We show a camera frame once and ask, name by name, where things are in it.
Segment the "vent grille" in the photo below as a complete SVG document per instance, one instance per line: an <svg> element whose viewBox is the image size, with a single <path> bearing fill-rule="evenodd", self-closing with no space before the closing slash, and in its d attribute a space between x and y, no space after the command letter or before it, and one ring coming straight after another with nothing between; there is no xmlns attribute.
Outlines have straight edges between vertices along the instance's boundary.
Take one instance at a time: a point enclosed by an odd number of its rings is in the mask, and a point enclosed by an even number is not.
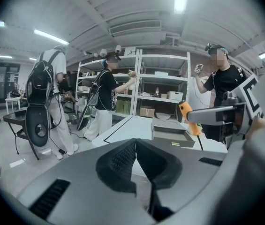
<svg viewBox="0 0 265 225"><path fill-rule="evenodd" d="M69 185L70 182L57 179L30 207L30 211L46 220Z"/></svg>
<svg viewBox="0 0 265 225"><path fill-rule="evenodd" d="M114 35L119 32L125 32L125 31L130 31L130 30L137 30L137 29L148 29L148 28L161 28L161 21L160 20L148 20L148 21L125 23L125 24L110 28L109 32L111 35Z"/></svg>

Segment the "backpack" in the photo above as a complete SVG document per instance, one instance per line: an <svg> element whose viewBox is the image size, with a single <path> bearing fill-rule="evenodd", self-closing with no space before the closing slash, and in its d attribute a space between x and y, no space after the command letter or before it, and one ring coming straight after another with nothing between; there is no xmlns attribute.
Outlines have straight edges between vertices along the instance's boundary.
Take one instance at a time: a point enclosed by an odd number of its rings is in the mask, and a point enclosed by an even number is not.
<svg viewBox="0 0 265 225"><path fill-rule="evenodd" d="M43 60L44 52L41 53L30 73L26 83L26 96L28 104L45 105L49 98L53 97L54 73L52 62L60 51L56 51L49 61Z"/></svg>
<svg viewBox="0 0 265 225"><path fill-rule="evenodd" d="M98 105L98 99L99 99L99 89L100 89L100 78L101 76L106 73L108 71L103 71L101 72L95 79L95 81L93 82L91 89L90 89L90 93L88 95L88 106L92 107L92 106L97 106Z"/></svg>

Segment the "floor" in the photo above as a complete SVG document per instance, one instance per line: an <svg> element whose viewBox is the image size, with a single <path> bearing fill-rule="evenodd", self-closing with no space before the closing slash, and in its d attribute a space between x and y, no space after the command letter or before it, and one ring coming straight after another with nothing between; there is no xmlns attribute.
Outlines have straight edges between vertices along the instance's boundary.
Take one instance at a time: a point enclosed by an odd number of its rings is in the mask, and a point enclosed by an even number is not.
<svg viewBox="0 0 265 225"><path fill-rule="evenodd" d="M0 188L8 191L14 197L17 195L36 177L56 165L59 160L51 152L48 145L43 148L36 148L40 160L37 160L31 150L27 140L17 138L17 148L19 155L15 150L15 137L6 122L3 121L3 116L6 115L6 109L0 110ZM21 129L20 126L12 125L14 131ZM71 132L76 133L78 136L83 137L82 131L76 131L75 125L69 125ZM94 148L92 143L85 139L79 138L72 134L74 143L78 144L78 151L83 152ZM55 134L50 136L53 141L61 148L60 139ZM145 208L149 204L151 183L147 178L133 174L131 180L137 185L137 199Z"/></svg>

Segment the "controller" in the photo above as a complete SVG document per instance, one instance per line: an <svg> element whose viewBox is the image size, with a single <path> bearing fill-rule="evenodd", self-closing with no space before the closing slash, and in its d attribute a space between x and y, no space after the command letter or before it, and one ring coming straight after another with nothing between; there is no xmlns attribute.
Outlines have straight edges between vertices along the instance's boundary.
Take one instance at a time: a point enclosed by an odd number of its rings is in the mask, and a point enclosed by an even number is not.
<svg viewBox="0 0 265 225"><path fill-rule="evenodd" d="M196 68L195 68L195 73L197 73L198 75L201 73L203 69L203 64L197 64Z"/></svg>

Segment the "white pants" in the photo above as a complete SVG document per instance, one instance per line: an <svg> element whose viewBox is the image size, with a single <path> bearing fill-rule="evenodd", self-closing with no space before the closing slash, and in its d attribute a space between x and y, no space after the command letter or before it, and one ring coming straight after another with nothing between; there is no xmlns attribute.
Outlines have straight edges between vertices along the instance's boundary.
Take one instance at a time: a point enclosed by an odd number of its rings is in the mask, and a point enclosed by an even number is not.
<svg viewBox="0 0 265 225"><path fill-rule="evenodd" d="M95 120L91 122L91 126L84 133L84 137L88 140L94 140L97 135L101 135L112 127L113 114L108 110L96 110Z"/></svg>
<svg viewBox="0 0 265 225"><path fill-rule="evenodd" d="M68 124L67 124L67 121L65 118L65 114L64 114L62 105L55 98L52 98L47 109L48 109L48 112L50 113L50 115L52 116L55 125L57 125L59 123L59 121L61 121L60 124L56 128L50 130L50 137L56 143L56 139L54 139L54 138L56 138L57 133L58 133L59 138L60 138L62 144L64 145L64 147L66 148L67 152L73 152L74 145L73 145L70 131L68 129ZM55 155L57 155L59 153L58 148L54 145L54 143L52 141L50 141L49 144L50 144L52 152Z"/></svg>

